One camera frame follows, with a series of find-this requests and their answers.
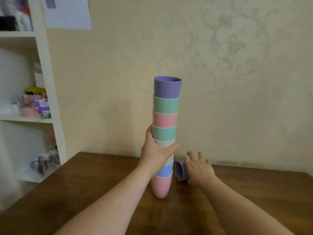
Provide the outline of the person's left hand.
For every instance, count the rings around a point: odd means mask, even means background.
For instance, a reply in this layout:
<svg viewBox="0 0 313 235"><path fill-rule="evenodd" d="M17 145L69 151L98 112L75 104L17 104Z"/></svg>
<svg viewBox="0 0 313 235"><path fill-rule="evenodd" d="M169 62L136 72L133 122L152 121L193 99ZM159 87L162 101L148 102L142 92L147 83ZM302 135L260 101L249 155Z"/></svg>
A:
<svg viewBox="0 0 313 235"><path fill-rule="evenodd" d="M177 151L178 146L178 143L173 143L167 148L161 148L155 142L153 145L147 145L145 138L138 167L144 170L151 179L166 164L168 158Z"/></svg>

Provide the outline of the person's right hand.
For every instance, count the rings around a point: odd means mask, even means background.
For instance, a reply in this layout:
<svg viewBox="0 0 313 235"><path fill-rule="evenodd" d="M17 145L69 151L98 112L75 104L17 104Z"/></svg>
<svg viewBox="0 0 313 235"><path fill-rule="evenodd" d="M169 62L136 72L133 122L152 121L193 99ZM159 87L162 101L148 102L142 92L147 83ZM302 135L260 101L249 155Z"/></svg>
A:
<svg viewBox="0 0 313 235"><path fill-rule="evenodd" d="M189 173L188 184L200 189L206 189L212 180L216 178L215 172L211 169L187 169Z"/></svg>

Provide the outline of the cream plastic cup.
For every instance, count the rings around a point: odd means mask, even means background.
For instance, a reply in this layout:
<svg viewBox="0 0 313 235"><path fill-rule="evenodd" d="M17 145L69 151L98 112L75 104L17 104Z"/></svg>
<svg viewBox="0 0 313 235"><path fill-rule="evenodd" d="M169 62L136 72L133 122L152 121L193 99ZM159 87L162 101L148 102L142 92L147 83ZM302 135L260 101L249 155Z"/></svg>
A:
<svg viewBox="0 0 313 235"><path fill-rule="evenodd" d="M171 146L173 143L175 143L176 138L172 139L171 141L158 141L156 139L153 140L161 148L167 148ZM173 162L174 162L174 153L168 158L165 166L171 165Z"/></svg>

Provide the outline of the stack of pastel plastic cups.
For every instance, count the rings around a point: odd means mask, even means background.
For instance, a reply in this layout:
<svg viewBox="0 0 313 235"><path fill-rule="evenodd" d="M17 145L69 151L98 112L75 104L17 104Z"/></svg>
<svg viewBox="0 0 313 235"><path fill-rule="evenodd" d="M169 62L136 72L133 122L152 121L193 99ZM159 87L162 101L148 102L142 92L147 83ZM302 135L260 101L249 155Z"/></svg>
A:
<svg viewBox="0 0 313 235"><path fill-rule="evenodd" d="M158 141L171 141L176 137L178 108L182 79L172 76L154 78L152 134ZM171 186L173 163L163 166L152 178L154 195L163 199Z"/></svg>

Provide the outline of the person's right forearm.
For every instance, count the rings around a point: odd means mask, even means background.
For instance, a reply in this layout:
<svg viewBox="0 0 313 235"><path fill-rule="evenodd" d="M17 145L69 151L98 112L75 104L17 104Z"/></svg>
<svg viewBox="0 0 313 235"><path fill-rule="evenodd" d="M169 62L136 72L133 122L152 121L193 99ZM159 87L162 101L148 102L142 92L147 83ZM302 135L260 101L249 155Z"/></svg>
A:
<svg viewBox="0 0 313 235"><path fill-rule="evenodd" d="M294 235L216 176L190 177L189 182L204 192L227 235Z"/></svg>

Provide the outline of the person's left forearm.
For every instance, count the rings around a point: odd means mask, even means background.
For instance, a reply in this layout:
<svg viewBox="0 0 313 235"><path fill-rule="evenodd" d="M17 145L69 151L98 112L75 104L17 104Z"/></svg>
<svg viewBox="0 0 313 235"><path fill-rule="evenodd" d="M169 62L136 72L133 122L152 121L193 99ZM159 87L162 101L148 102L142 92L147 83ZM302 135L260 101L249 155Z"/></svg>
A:
<svg viewBox="0 0 313 235"><path fill-rule="evenodd" d="M89 205L55 235L125 235L151 178L154 165L139 164L114 188Z"/></svg>

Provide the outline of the purple plastic cup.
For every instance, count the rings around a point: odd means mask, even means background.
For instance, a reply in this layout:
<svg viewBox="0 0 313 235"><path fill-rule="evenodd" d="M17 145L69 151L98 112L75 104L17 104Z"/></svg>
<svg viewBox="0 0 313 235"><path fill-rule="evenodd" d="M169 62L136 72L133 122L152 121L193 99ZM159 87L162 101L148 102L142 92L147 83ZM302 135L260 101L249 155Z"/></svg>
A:
<svg viewBox="0 0 313 235"><path fill-rule="evenodd" d="M188 181L189 173L184 161L176 162L175 173L179 181Z"/></svg>

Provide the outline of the heap of small colourful trinkets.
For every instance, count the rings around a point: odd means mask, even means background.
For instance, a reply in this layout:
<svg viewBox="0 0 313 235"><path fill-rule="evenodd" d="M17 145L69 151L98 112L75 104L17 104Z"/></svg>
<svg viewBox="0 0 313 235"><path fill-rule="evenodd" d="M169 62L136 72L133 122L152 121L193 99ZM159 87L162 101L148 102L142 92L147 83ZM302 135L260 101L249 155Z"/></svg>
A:
<svg viewBox="0 0 313 235"><path fill-rule="evenodd" d="M58 147L55 145L45 156L39 156L30 163L30 168L40 176L46 176L61 166Z"/></svg>

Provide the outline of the purple and white packet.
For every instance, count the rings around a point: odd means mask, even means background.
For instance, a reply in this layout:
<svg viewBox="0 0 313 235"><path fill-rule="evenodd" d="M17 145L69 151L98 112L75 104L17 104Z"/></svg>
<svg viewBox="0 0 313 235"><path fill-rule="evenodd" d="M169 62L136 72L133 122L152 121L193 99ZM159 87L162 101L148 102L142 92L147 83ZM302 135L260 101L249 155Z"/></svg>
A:
<svg viewBox="0 0 313 235"><path fill-rule="evenodd" d="M33 106L41 118L51 118L48 99L33 100Z"/></svg>

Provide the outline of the white shelf unit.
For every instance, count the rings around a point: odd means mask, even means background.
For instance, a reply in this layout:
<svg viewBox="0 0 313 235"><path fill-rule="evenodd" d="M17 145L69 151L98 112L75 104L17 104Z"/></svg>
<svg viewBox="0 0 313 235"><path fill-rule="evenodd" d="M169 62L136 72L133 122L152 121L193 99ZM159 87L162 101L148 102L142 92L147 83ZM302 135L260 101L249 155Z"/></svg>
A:
<svg viewBox="0 0 313 235"><path fill-rule="evenodd" d="M30 163L58 147L61 165L68 160L57 101L52 60L41 0L28 0L34 31L0 31L0 213L22 198L38 175ZM13 95L24 95L27 87L41 87L48 99L51 118L26 118L10 114Z"/></svg>

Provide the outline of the pink round container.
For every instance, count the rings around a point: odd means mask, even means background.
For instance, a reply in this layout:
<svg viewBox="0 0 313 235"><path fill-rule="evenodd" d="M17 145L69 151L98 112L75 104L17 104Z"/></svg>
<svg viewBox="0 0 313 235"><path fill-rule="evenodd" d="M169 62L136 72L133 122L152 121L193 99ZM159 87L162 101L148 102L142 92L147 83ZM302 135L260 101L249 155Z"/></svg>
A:
<svg viewBox="0 0 313 235"><path fill-rule="evenodd" d="M20 114L22 117L25 118L41 118L41 114L38 113L37 108L32 107L20 107L19 108Z"/></svg>

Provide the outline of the bunch of pens and scissors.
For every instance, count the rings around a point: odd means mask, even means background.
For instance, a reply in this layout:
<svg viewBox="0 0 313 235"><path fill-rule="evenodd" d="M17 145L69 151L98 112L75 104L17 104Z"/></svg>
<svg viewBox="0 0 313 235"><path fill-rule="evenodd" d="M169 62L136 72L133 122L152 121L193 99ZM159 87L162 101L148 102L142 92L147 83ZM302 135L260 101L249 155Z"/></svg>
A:
<svg viewBox="0 0 313 235"><path fill-rule="evenodd" d="M13 101L22 108L26 108L26 107L33 107L33 99L34 99L34 95L13 95Z"/></svg>

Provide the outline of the white paper sheet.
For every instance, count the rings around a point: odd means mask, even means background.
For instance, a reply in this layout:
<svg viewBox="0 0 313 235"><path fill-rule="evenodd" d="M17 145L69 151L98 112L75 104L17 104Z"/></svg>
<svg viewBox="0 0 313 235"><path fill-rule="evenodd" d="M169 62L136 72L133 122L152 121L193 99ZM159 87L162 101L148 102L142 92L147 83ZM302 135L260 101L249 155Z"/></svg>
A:
<svg viewBox="0 0 313 235"><path fill-rule="evenodd" d="M47 28L91 30L88 0L41 0Z"/></svg>

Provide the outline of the pile of colourful fabric items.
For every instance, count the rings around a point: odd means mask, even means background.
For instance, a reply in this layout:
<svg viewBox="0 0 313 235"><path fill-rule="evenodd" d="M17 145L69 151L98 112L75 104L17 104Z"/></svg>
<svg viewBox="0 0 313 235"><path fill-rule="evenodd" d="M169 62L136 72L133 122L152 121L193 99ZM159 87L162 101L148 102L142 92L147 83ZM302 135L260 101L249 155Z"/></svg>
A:
<svg viewBox="0 0 313 235"><path fill-rule="evenodd" d="M15 16L19 31L34 31L28 0L0 0L0 16Z"/></svg>

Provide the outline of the black box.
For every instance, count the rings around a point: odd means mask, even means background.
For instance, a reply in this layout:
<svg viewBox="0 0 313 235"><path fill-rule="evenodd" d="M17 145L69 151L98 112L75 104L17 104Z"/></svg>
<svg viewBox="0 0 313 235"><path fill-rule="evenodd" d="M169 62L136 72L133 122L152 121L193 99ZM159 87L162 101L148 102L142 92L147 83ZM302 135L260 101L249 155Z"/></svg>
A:
<svg viewBox="0 0 313 235"><path fill-rule="evenodd" d="M0 31L19 31L15 16L0 16Z"/></svg>

